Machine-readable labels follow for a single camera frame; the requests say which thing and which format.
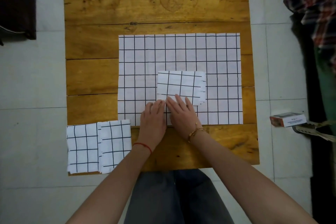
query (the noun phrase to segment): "person's left arm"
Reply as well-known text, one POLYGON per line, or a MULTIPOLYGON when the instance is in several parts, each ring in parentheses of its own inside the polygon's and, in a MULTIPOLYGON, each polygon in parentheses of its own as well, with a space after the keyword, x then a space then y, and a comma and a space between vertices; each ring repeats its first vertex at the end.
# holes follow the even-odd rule
MULTIPOLYGON (((148 103, 141 114, 137 142, 153 151, 166 131, 165 102, 148 103)), ((150 155, 149 149, 136 144, 118 166, 91 193, 66 224, 118 223, 141 168, 150 155)))

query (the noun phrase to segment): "bracelet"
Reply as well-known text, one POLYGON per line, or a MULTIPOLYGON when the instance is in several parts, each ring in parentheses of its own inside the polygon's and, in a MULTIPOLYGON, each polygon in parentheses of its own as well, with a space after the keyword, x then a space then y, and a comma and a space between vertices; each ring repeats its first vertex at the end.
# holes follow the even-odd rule
POLYGON ((197 122, 196 122, 196 130, 194 132, 191 132, 188 136, 188 142, 190 143, 190 140, 191 140, 191 137, 192 136, 195 136, 195 134, 198 132, 198 131, 205 131, 203 128, 197 128, 197 122))
POLYGON ((148 146, 148 145, 146 145, 146 144, 144 144, 144 143, 134 143, 133 145, 136 145, 136 144, 140 144, 140 145, 142 145, 142 146, 144 146, 144 147, 148 148, 148 149, 149 149, 149 151, 150 151, 150 154, 152 154, 152 150, 149 148, 149 146, 148 146))

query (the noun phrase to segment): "dark jeans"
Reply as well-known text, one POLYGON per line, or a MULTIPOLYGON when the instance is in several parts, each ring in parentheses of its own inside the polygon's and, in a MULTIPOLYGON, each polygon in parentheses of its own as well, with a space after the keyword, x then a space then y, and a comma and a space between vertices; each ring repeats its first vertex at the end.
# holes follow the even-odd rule
POLYGON ((124 224, 224 223, 233 220, 212 181, 200 170, 141 173, 124 224))

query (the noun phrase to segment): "person's right arm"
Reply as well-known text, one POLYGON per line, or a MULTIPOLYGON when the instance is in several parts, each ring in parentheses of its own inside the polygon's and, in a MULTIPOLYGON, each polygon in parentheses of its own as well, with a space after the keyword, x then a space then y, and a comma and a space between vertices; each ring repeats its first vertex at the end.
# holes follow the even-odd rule
MULTIPOLYGON (((176 95, 176 103, 168 98, 171 122, 180 135, 187 139, 189 134, 202 125, 189 99, 183 103, 176 95)), ((198 131, 191 143, 204 155, 221 181, 242 207, 254 224, 313 224, 315 220, 283 192, 275 183, 257 171, 250 164, 221 146, 211 136, 198 131)))

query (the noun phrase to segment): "person's left hand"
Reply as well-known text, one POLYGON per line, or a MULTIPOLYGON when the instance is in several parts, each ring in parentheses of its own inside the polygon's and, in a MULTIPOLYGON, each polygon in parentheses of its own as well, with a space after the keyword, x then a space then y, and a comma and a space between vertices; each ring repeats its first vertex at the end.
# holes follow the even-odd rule
POLYGON ((140 132, 137 142, 146 144, 152 151, 161 142, 166 132, 164 115, 165 101, 146 104, 140 117, 140 132))

